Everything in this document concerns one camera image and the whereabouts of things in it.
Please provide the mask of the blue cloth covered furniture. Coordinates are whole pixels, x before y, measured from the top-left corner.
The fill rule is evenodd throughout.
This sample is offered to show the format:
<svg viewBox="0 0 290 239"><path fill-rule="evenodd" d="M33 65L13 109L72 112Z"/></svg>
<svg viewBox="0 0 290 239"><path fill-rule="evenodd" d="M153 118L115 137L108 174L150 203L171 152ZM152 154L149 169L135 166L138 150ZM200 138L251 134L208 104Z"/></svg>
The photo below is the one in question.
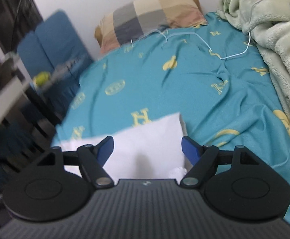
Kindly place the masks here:
<svg viewBox="0 0 290 239"><path fill-rule="evenodd" d="M63 70L60 79L37 93L49 109L65 116L80 88L80 75L93 62L65 12L56 11L37 25L18 44L17 53L31 78Z"/></svg>

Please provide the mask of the yellow green plush toy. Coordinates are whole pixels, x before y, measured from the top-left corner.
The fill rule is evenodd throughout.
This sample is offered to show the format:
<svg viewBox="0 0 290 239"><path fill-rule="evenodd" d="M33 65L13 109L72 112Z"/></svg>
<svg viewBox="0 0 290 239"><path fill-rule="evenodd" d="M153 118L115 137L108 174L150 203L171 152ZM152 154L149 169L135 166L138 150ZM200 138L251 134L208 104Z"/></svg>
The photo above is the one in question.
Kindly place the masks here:
<svg viewBox="0 0 290 239"><path fill-rule="evenodd" d="M51 77L51 73L48 71L43 71L33 77L33 84L35 87L41 87L44 85Z"/></svg>

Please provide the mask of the black chair frame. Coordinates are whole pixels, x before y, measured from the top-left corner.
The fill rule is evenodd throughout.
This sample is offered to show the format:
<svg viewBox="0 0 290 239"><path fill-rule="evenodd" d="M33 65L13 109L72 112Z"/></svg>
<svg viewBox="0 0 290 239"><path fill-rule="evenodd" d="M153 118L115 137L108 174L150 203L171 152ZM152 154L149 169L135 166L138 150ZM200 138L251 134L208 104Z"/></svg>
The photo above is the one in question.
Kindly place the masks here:
<svg viewBox="0 0 290 239"><path fill-rule="evenodd" d="M26 79L27 72L22 72L23 63L14 53L8 53L0 64L0 126L7 123L6 116L21 97L27 98L38 111L54 126L60 118L46 105L45 101Z"/></svg>

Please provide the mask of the teal bedsheet with yellow prints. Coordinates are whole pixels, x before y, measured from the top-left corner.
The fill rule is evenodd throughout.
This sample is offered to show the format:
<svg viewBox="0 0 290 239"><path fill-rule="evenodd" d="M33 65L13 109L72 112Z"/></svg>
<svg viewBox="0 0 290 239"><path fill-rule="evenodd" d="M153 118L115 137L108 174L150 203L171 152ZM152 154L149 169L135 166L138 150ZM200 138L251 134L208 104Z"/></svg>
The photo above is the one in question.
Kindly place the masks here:
<svg viewBox="0 0 290 239"><path fill-rule="evenodd" d="M152 33L94 62L53 145L95 145L179 112L199 144L244 145L290 184L290 121L268 66L247 35L214 13L206 18L206 26Z"/></svg>

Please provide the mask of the pale green fleece blanket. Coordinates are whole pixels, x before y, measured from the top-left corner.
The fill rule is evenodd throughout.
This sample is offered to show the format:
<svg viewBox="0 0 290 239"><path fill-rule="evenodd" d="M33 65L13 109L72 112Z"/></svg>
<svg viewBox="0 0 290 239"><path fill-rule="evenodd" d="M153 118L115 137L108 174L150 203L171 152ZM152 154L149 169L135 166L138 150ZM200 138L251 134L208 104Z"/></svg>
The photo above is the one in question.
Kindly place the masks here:
<svg viewBox="0 0 290 239"><path fill-rule="evenodd" d="M290 0L219 0L217 14L256 42L290 121Z"/></svg>

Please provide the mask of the light grey white garment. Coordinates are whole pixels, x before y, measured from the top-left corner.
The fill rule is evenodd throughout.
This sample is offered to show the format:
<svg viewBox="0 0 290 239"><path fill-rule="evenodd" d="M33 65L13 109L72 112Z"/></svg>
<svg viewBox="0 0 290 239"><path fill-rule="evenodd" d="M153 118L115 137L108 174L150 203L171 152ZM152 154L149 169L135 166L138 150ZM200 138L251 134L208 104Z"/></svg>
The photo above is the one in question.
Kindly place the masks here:
<svg viewBox="0 0 290 239"><path fill-rule="evenodd" d="M181 149L187 135L181 113L112 135L114 151L103 166L114 182L120 179L176 179L191 167Z"/></svg>

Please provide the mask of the plaid beige grey pillow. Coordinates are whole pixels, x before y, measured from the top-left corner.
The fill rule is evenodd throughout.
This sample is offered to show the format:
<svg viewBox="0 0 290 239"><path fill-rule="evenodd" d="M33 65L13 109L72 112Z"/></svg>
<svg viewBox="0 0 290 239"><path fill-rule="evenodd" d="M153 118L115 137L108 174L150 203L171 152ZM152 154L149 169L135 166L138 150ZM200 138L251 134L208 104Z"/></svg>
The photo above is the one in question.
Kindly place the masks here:
<svg viewBox="0 0 290 239"><path fill-rule="evenodd" d="M135 0L105 16L95 29L101 55L152 30L207 25L199 0Z"/></svg>

